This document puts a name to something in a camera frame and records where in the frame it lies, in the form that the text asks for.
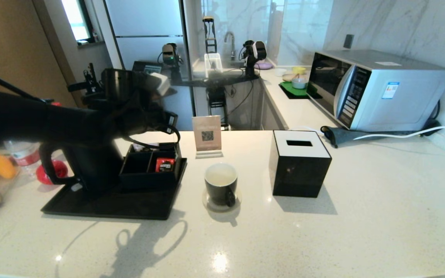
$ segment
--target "faucet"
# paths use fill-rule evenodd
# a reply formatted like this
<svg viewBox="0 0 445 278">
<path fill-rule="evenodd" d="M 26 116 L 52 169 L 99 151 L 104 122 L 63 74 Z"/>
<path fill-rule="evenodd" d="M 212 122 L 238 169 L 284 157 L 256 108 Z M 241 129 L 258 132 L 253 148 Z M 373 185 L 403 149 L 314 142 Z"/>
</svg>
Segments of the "faucet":
<svg viewBox="0 0 445 278">
<path fill-rule="evenodd" d="M 228 40 L 228 36 L 231 35 L 231 61 L 234 61 L 234 58 L 236 57 L 236 50 L 234 49 L 234 34 L 231 31 L 227 31 L 226 35 L 224 36 L 224 42 Z"/>
</svg>

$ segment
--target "yellow fruit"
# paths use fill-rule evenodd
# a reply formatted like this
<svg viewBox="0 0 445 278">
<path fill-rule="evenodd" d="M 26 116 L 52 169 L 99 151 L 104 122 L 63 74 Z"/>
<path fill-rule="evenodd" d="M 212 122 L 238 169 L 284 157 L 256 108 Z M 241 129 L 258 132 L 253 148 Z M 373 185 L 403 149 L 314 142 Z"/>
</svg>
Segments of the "yellow fruit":
<svg viewBox="0 0 445 278">
<path fill-rule="evenodd" d="M 4 155 L 0 155 L 0 176 L 3 178 L 13 178 L 16 175 L 16 169 L 11 161 Z"/>
</svg>

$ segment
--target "refrigerator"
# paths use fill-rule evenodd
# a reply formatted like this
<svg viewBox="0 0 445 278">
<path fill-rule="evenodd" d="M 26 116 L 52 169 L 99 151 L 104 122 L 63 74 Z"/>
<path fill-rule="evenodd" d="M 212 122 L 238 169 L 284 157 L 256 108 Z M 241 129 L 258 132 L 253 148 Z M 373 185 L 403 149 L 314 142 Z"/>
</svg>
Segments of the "refrigerator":
<svg viewBox="0 0 445 278">
<path fill-rule="evenodd" d="M 186 28 L 182 0 L 105 0 L 109 21 L 115 37 L 122 66 L 133 68 L 135 61 L 157 62 L 162 47 L 174 42 L 183 59 L 180 73 L 191 79 L 187 53 Z M 178 114 L 177 129 L 192 130 L 194 116 L 193 90 L 187 86 L 172 86 L 177 93 L 164 97 L 164 109 Z"/>
</svg>

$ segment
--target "white cable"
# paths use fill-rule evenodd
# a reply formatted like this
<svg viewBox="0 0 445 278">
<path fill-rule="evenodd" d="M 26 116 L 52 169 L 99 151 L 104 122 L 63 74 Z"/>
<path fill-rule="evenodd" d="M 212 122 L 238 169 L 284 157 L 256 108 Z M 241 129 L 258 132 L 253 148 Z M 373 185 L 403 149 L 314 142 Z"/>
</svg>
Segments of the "white cable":
<svg viewBox="0 0 445 278">
<path fill-rule="evenodd" d="M 358 139 L 363 139 L 363 138 L 368 138 L 368 137 L 393 137 L 393 138 L 408 138 L 408 137 L 412 137 L 418 134 L 422 134 L 425 132 L 429 132 L 429 131 L 433 131 L 433 130 L 439 130 L 439 129 L 445 129 L 445 125 L 441 126 L 441 127 L 434 127 L 434 128 L 430 128 L 430 129 L 426 129 L 426 130 L 422 130 L 419 132 L 415 132 L 412 134 L 407 134 L 407 135 L 392 135 L 392 134 L 368 134 L 368 135 L 364 135 L 364 136 L 360 136 L 360 137 L 356 137 L 353 140 L 358 140 Z"/>
<path fill-rule="evenodd" d="M 318 130 L 315 130 L 315 129 L 313 129 L 313 128 L 309 128 L 309 127 L 307 127 L 307 126 L 305 126 L 305 125 L 299 125 L 298 127 L 294 127 L 294 128 L 292 128 L 292 129 L 289 129 L 289 130 L 297 130 L 297 129 L 299 129 L 299 128 L 305 128 L 305 129 L 308 129 L 308 130 L 311 130 L 311 131 L 315 131 L 315 132 L 317 132 L 317 134 L 319 134 L 319 135 L 324 135 L 323 132 L 318 131 Z"/>
</svg>

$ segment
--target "black coffee mug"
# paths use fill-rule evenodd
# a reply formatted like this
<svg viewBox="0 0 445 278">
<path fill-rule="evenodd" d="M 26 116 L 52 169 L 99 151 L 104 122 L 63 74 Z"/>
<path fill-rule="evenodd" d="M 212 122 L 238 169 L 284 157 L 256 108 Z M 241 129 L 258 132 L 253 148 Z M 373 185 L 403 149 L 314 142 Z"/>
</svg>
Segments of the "black coffee mug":
<svg viewBox="0 0 445 278">
<path fill-rule="evenodd" d="M 232 207 L 236 204 L 236 169 L 226 163 L 217 163 L 205 170 L 205 187 L 216 205 Z"/>
</svg>

